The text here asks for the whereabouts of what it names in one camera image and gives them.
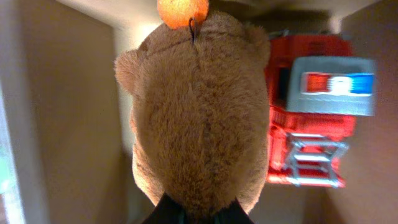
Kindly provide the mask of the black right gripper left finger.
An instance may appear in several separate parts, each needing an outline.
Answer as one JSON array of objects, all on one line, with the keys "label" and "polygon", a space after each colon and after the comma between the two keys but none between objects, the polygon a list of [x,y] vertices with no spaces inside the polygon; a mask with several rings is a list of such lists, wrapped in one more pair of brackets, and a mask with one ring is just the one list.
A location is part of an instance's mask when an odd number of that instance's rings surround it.
[{"label": "black right gripper left finger", "polygon": [[170,196],[163,194],[142,224],[186,224],[185,211]]}]

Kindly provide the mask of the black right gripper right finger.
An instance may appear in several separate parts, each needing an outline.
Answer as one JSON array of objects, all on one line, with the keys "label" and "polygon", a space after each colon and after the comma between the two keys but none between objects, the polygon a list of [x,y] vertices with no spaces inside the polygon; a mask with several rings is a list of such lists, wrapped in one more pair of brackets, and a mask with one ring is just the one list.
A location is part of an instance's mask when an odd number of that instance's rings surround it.
[{"label": "black right gripper right finger", "polygon": [[214,216],[214,224],[254,224],[235,199],[228,207],[221,209]]}]

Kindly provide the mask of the brown plush bear toy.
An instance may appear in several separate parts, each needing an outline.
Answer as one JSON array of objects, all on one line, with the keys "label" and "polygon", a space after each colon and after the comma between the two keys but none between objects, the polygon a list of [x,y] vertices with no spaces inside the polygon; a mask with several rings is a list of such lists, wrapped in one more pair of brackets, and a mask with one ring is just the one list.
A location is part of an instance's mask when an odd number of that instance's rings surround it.
[{"label": "brown plush bear toy", "polygon": [[249,213],[268,168],[268,36],[208,1],[157,9],[161,25],[114,66],[132,96],[134,180],[154,205],[169,196],[191,219],[234,201]]}]

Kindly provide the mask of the red toy fire truck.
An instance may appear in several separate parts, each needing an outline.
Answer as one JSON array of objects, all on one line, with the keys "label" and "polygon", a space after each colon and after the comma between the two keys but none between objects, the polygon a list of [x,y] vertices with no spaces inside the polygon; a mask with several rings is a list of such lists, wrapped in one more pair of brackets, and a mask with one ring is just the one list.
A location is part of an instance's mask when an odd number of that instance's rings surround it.
[{"label": "red toy fire truck", "polygon": [[344,187],[346,138],[357,117],[374,113],[375,61],[356,57],[337,34],[283,30],[269,38],[267,182]]}]

